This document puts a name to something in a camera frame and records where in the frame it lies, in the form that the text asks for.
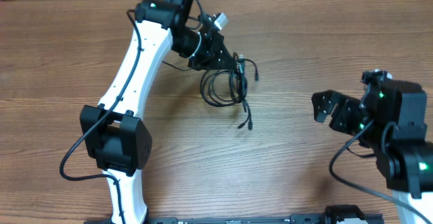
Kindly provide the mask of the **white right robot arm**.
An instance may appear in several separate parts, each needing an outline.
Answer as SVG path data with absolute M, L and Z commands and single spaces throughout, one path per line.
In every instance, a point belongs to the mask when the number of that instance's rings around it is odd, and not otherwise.
M 358 141 L 372 149 L 387 196 L 331 174 L 340 183 L 383 198 L 396 205 L 403 223 L 432 222 L 432 143 L 426 141 L 427 94 L 422 86 L 392 79 L 363 79 L 367 89 L 362 99 L 327 90 L 312 95 L 314 119 L 351 135 L 332 162 Z

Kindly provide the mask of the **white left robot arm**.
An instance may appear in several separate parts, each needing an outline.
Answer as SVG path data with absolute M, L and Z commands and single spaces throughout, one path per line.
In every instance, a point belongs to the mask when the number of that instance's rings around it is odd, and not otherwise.
M 170 51 L 189 68 L 235 68 L 220 31 L 225 14 L 201 12 L 199 31 L 187 27 L 198 0 L 142 0 L 127 12 L 134 31 L 124 60 L 97 106 L 84 106 L 80 123 L 88 155 L 110 186 L 113 213 L 106 223 L 145 223 L 142 169 L 152 149 L 143 114 L 152 83 Z

